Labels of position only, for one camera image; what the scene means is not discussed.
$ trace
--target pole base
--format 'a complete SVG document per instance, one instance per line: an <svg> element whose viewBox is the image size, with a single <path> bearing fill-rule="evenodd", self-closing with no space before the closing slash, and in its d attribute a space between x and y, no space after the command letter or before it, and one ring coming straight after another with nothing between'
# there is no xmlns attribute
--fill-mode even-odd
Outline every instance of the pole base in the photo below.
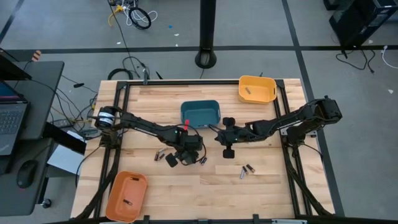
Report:
<svg viewBox="0 0 398 224"><path fill-rule="evenodd" d="M216 65L217 57L213 50L200 49L195 57L195 63L199 68L211 68Z"/></svg>

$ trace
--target wooden table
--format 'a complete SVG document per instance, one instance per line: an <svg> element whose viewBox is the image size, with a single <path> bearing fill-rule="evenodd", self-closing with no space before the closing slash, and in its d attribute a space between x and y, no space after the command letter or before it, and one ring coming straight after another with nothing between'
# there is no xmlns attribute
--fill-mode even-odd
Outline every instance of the wooden table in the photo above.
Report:
<svg viewBox="0 0 398 224"><path fill-rule="evenodd" d="M305 104L301 82L299 79L285 79L284 82L290 110L297 110ZM115 89L116 81L101 82L95 114L100 107L113 105ZM238 126L248 121L275 118L272 103L255 105L240 102L236 85L134 86L130 90L127 110L161 125L179 124L181 104L192 100L218 101L221 117L234 117ZM124 135L119 171L138 172L148 178L140 220L144 215L155 220L248 219L254 213L260 218L294 217L278 134L263 142L234 144L235 159L223 159L224 146L214 140L216 133L209 129L200 129L199 133L207 147L206 164L179 164L174 168L170 168L165 159L154 161L155 152L164 147L156 138L133 130ZM305 142L318 148L315 138L307 137ZM91 140L85 154L96 149L98 143L99 139ZM319 154L301 146L300 155L308 188L333 213ZM77 216L97 191L103 157L104 149L100 148L83 163L71 217ZM108 170L112 162L113 154L109 158ZM256 173L240 179L242 166L246 164L253 166ZM302 195L297 185L296 189L303 213ZM105 216L108 194L106 192L103 197L101 216Z"/></svg>

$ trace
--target black pole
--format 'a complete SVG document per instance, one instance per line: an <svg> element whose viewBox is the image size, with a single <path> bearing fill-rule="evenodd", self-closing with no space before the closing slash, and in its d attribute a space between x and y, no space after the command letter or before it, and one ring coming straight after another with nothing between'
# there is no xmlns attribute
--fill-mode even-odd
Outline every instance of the black pole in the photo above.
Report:
<svg viewBox="0 0 398 224"><path fill-rule="evenodd" d="M217 62L213 51L216 0L200 1L200 46L195 63L200 68L211 68Z"/></svg>

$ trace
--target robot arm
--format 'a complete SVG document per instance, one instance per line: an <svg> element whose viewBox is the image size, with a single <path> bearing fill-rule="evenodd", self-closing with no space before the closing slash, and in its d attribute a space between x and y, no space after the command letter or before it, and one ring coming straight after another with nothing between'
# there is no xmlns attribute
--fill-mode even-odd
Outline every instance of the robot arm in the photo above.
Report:
<svg viewBox="0 0 398 224"><path fill-rule="evenodd" d="M114 124L115 114L119 112L120 123ZM177 160L184 161L184 165L194 164L198 159L199 153L203 145L203 138L197 133L189 135L188 131L177 126L161 126L156 123L144 120L132 113L123 113L121 109L105 106L98 113L95 126L102 130L104 134L111 136L111 141L117 141L112 136L121 129L134 129L142 133L157 137L160 142L175 148L177 151L174 155L169 154L166 160L171 167L177 165Z"/></svg>
<svg viewBox="0 0 398 224"><path fill-rule="evenodd" d="M299 146L303 144L307 133L327 124L335 124L341 118L336 101L326 96L324 99L313 100L280 118L248 122L245 127L235 126L234 118L223 118L226 129L217 130L218 135L215 140L226 146L226 150L223 151L224 158L234 158L234 151L231 148L234 143L263 141L276 131L289 127L287 128L289 144Z"/></svg>

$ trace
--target computer mouse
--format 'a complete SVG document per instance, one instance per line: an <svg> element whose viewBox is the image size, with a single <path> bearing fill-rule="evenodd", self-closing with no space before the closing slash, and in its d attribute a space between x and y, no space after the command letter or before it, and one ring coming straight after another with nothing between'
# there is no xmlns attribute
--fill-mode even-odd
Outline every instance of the computer mouse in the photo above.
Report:
<svg viewBox="0 0 398 224"><path fill-rule="evenodd" d="M32 185L36 173L37 164L38 162L33 159L23 163L21 168L19 168L17 174L18 187L25 189Z"/></svg>

